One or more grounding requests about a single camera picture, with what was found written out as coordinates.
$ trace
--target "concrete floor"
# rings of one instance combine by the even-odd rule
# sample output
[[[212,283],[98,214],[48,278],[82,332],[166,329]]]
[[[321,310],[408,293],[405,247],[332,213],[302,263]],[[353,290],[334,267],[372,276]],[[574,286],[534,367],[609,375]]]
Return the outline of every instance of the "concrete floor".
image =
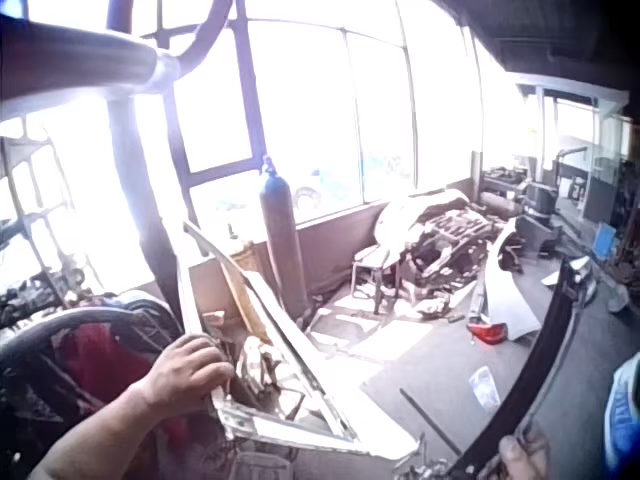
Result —
[[[557,268],[555,260],[523,263],[517,276],[520,291],[543,319],[551,291],[540,279]],[[426,434],[428,454],[454,460],[455,455],[400,395],[409,392],[464,450],[490,420],[475,399],[468,379],[489,366],[502,398],[524,364],[531,342],[489,346],[471,342],[465,322],[423,322],[400,299],[390,312],[373,315],[365,295],[351,298],[343,289],[325,309],[309,335],[336,375],[350,378],[415,438]],[[575,340],[538,422],[551,443],[552,477],[600,478],[602,424],[612,374],[640,348],[640,320],[607,312],[606,287],[600,285],[580,320]],[[466,311],[467,301],[458,307]],[[301,451],[295,464],[298,479],[390,479],[391,462],[346,454]]]

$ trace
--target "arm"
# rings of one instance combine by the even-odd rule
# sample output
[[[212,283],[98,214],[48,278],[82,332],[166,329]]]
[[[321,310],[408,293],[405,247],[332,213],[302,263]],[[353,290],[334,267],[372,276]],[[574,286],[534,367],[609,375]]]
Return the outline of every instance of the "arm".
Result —
[[[200,410],[233,375],[210,338],[187,335],[169,345],[149,373],[58,440],[31,480],[122,478],[149,431],[165,418]]]

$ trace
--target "gas cylinder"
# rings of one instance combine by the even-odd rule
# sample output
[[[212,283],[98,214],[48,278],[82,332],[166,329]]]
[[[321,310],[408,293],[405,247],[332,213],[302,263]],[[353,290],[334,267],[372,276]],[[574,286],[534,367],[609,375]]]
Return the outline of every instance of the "gas cylinder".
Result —
[[[289,184],[278,175],[271,158],[263,158],[260,204],[267,231],[269,258],[280,303],[294,320],[309,307]]]

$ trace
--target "hand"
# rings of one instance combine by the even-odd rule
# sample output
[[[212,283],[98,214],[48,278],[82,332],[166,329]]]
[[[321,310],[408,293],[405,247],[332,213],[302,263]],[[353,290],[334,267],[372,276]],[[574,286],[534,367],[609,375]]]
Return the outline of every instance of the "hand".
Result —
[[[169,345],[130,388],[158,421],[202,410],[204,399],[234,375],[233,366],[207,335],[185,335]]]
[[[524,448],[515,437],[500,440],[499,455],[478,474],[480,480],[545,480],[549,478],[549,442],[535,422],[520,435]]]
[[[511,435],[500,440],[498,450],[508,477],[512,480],[545,480],[549,473],[549,445],[541,430],[532,432],[537,438],[527,436],[526,444],[538,445],[535,451],[529,455]]]

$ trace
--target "blue object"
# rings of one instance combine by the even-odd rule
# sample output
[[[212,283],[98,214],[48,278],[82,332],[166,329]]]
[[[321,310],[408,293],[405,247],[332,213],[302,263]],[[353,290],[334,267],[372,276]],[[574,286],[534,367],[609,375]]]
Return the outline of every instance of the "blue object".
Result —
[[[600,222],[598,225],[598,231],[596,237],[593,239],[593,246],[591,250],[600,260],[605,260],[609,253],[611,253],[611,247],[613,246],[613,240],[616,238],[616,230],[606,223]]]
[[[638,461],[640,412],[634,397],[640,388],[639,377],[640,352],[623,363],[613,376],[604,415],[604,452],[613,478],[617,478],[621,471],[633,468],[633,462]]]

